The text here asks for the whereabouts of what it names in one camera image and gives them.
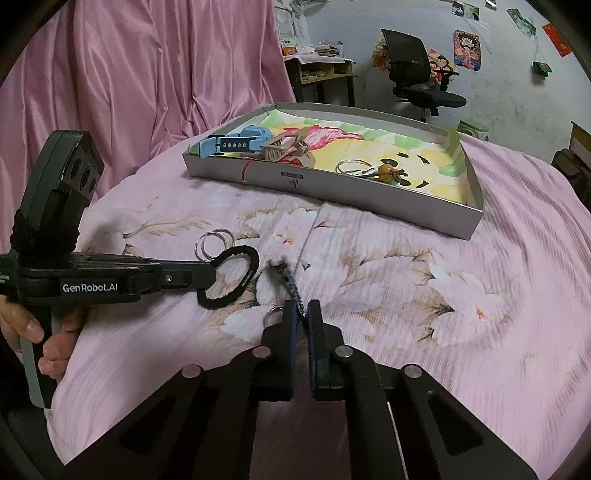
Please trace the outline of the left hand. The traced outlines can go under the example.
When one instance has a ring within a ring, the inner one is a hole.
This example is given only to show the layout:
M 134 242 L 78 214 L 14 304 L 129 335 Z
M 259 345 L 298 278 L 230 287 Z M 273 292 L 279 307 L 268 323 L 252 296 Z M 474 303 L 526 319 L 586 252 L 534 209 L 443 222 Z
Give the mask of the left hand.
M 88 309 L 84 307 L 66 308 L 58 314 L 59 329 L 44 342 L 43 355 L 38 361 L 43 375 L 56 381 L 64 377 L 87 315 Z M 39 344 L 45 338 L 45 331 L 34 315 L 5 296 L 1 297 L 1 331 L 19 358 L 22 358 L 24 340 Z

